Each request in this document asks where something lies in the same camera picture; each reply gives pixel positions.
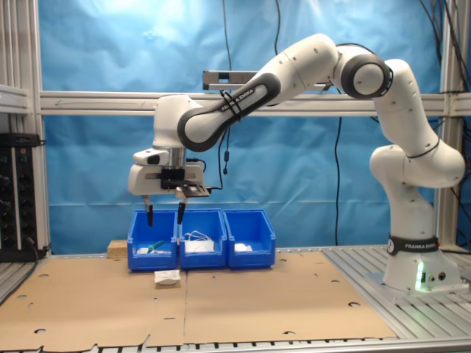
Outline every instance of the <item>green object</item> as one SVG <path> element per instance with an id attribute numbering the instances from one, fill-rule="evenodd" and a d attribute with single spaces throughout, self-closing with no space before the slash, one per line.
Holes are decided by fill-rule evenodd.
<path id="1" fill-rule="evenodd" d="M 424 263 L 423 261 L 419 262 L 419 265 L 417 266 L 417 277 L 415 281 L 415 289 L 420 290 L 422 287 L 422 274 L 424 272 Z"/>
<path id="2" fill-rule="evenodd" d="M 159 240 L 157 243 L 155 243 L 154 245 L 151 245 L 149 248 L 148 248 L 148 252 L 147 254 L 150 254 L 152 252 L 152 250 L 155 250 L 156 248 L 158 248 L 159 246 L 161 246 L 162 244 L 164 243 L 163 240 Z"/>

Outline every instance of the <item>blue curtain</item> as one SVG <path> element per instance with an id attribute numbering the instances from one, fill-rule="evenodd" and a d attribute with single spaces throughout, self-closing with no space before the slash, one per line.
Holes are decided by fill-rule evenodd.
<path id="1" fill-rule="evenodd" d="M 275 0 L 227 0 L 233 70 L 258 70 L 275 55 Z M 422 93 L 439 89 L 431 25 L 418 1 L 280 0 L 278 50 L 314 33 L 406 60 Z M 221 0 L 41 0 L 44 90 L 201 92 L 204 70 L 229 68 Z M 198 208 L 264 208 L 278 246 L 334 242 L 337 118 L 246 118 L 230 133 L 224 190 Z M 143 207 L 127 190 L 132 154 L 152 145 L 150 117 L 45 117 L 52 249 L 103 252 L 125 239 Z M 371 119 L 344 118 L 339 243 L 385 243 L 389 204 L 369 157 L 389 143 Z M 205 181 L 218 185 L 217 150 Z M 432 201 L 432 190 L 425 191 Z M 175 208 L 170 196 L 156 208 Z"/>

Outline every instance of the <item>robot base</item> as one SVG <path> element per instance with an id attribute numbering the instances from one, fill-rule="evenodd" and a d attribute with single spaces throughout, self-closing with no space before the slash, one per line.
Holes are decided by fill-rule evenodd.
<path id="1" fill-rule="evenodd" d="M 378 292 L 395 304 L 411 297 L 469 290 L 469 285 L 460 277 L 458 265 L 441 251 L 400 252 L 389 257 L 384 274 L 371 274 L 368 277 Z"/>

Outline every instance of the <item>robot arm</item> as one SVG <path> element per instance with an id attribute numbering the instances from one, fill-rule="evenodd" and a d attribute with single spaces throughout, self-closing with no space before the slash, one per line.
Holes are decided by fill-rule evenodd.
<path id="1" fill-rule="evenodd" d="M 187 96 L 159 99 L 153 149 L 135 154 L 130 190 L 143 195 L 174 193 L 184 199 L 207 196 L 202 167 L 185 164 L 185 148 L 206 151 L 222 133 L 254 110 L 290 99 L 317 82 L 331 81 L 356 99 L 372 99 L 383 134 L 393 143 L 370 160 L 373 175 L 391 206 L 389 253 L 384 282 L 399 290 L 457 288 L 456 264 L 438 251 L 433 208 L 417 186 L 447 188 L 464 174 L 461 154 L 431 129 L 411 68 L 402 60 L 382 61 L 362 47 L 336 46 L 325 35 L 312 35 L 270 60 L 233 94 L 202 107 Z M 427 271 L 417 285 L 420 271 Z"/>
<path id="2" fill-rule="evenodd" d="M 187 111 L 178 122 L 178 138 L 193 151 L 216 144 L 222 133 L 254 110 L 275 105 L 328 81 L 339 58 L 326 35 L 312 35 L 271 59 L 243 87 L 209 107 Z"/>

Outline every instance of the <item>metal rail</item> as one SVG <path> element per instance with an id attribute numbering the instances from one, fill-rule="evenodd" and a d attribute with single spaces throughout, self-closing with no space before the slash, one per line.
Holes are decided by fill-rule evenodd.
<path id="1" fill-rule="evenodd" d="M 28 99 L 26 91 L 0 85 L 0 113 L 27 114 Z"/>
<path id="2" fill-rule="evenodd" d="M 154 115 L 157 100 L 171 94 L 186 94 L 198 104 L 209 105 L 221 99 L 217 93 L 142 93 L 42 91 L 42 115 Z M 429 116 L 444 115 L 445 95 L 422 95 Z M 301 94 L 274 107 L 263 107 L 251 116 L 376 116 L 371 100 L 339 94 Z"/>

